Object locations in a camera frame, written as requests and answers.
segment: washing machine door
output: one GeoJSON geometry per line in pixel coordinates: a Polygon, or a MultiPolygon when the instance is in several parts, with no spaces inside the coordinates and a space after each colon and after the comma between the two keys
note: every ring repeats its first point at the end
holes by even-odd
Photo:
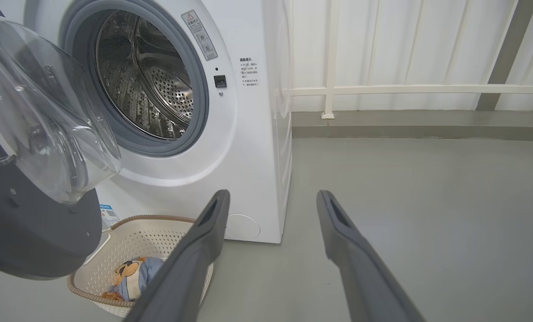
{"type": "Polygon", "coordinates": [[[96,248],[94,191],[121,169],[83,67],[0,17],[0,269],[33,279],[76,270],[96,248]]]}

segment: washing machine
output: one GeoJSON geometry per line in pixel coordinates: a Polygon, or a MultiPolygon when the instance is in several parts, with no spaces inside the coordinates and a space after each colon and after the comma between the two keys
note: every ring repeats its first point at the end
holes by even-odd
{"type": "Polygon", "coordinates": [[[280,243],[292,171],[286,0],[0,0],[80,63],[121,153],[101,208],[197,218],[231,193],[225,238],[280,243]]]}

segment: clothing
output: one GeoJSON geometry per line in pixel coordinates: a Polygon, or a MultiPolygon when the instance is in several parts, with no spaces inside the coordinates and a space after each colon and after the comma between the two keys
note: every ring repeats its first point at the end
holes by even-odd
{"type": "Polygon", "coordinates": [[[115,285],[101,296],[123,301],[138,299],[162,265],[163,260],[157,257],[137,257],[126,261],[115,270],[115,285]]]}

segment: plastic basket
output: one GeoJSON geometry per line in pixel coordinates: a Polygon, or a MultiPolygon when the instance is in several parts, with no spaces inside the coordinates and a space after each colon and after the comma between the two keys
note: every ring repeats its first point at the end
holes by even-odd
{"type": "MultiPolygon", "coordinates": [[[[115,283],[115,269],[129,259],[150,256],[167,259],[194,220],[175,216],[133,216],[103,230],[107,239],[68,277],[68,288],[102,309],[124,318],[135,302],[108,300],[103,292],[115,283]]],[[[203,301],[213,276],[213,264],[207,269],[203,301]]]]}

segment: wall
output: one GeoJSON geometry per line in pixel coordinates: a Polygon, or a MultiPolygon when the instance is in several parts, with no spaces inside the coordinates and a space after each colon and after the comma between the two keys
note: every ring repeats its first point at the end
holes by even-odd
{"type": "MultiPolygon", "coordinates": [[[[293,0],[294,88],[324,87],[332,0],[293,0]]],[[[487,84],[516,0],[340,0],[336,86],[487,84]]],[[[533,16],[507,84],[533,85],[533,16]]],[[[334,110],[474,110],[478,93],[333,96],[334,110]]],[[[322,111],[325,96],[295,96],[322,111]]],[[[503,94],[497,110],[533,110],[503,94]]]]}

